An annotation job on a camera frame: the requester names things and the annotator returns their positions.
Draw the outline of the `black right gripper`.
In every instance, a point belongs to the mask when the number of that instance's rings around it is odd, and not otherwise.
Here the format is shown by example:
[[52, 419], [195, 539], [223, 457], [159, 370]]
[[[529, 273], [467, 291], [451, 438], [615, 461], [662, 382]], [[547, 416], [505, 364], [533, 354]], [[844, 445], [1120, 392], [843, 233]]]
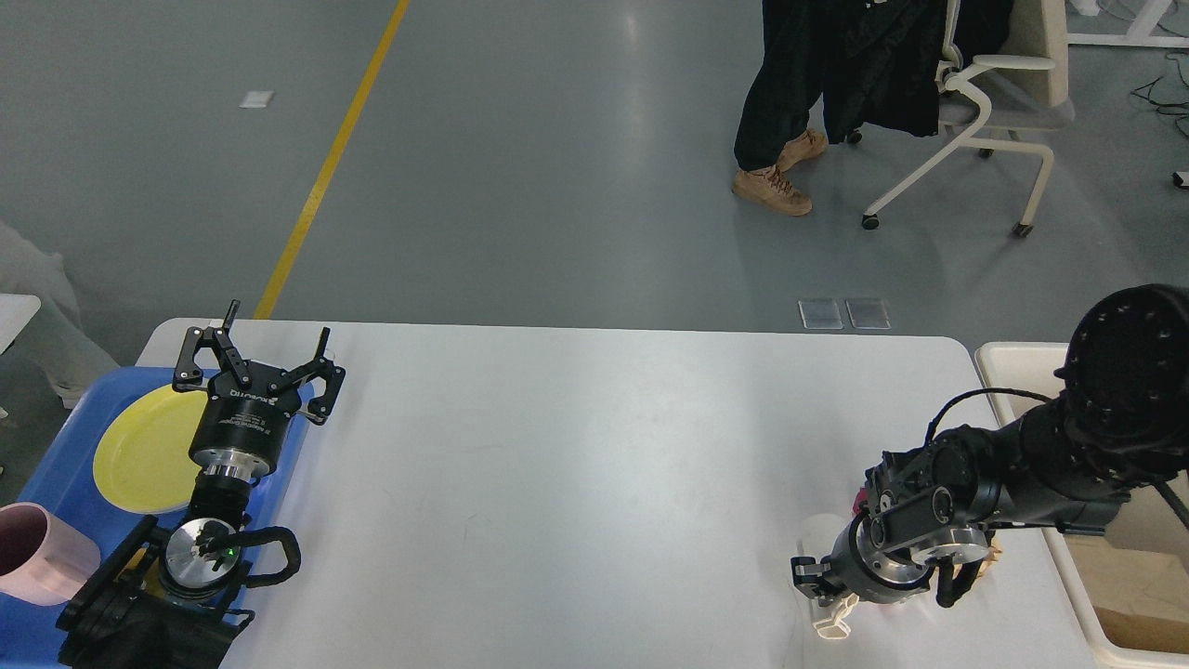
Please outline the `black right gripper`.
[[908, 549], [883, 551], [870, 538], [868, 517], [854, 517], [824, 558], [789, 558], [791, 585], [818, 604], [832, 604], [842, 589], [862, 601], [897, 604], [929, 591], [950, 610], [971, 589], [984, 568], [990, 539], [977, 528], [946, 528]]

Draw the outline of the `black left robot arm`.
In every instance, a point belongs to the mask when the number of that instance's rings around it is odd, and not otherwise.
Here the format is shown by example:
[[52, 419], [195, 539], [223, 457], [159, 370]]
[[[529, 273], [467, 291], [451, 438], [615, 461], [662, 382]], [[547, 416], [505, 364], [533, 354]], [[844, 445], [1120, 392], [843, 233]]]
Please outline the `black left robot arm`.
[[322, 329], [310, 361], [294, 370], [245, 359], [229, 337], [239, 302], [221, 323], [185, 334], [174, 391], [203, 398], [189, 444], [197, 466], [184, 516], [147, 515], [57, 618], [57, 661], [73, 668], [216, 668], [254, 621], [243, 589], [275, 587], [300, 572], [292, 530], [254, 520], [259, 484], [279, 471], [297, 416], [323, 425], [346, 378]]

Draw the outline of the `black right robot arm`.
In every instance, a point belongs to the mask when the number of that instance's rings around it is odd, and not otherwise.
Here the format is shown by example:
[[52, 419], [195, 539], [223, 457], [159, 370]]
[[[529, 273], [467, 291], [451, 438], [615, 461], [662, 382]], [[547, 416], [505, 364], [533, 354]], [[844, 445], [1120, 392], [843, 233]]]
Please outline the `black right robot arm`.
[[1056, 397], [998, 429], [931, 422], [918, 448], [883, 453], [828, 555], [789, 560], [793, 587], [823, 610], [927, 592], [951, 607], [998, 530], [1103, 536], [1133, 490], [1185, 471], [1185, 318], [1179, 285], [1100, 301], [1053, 373]]

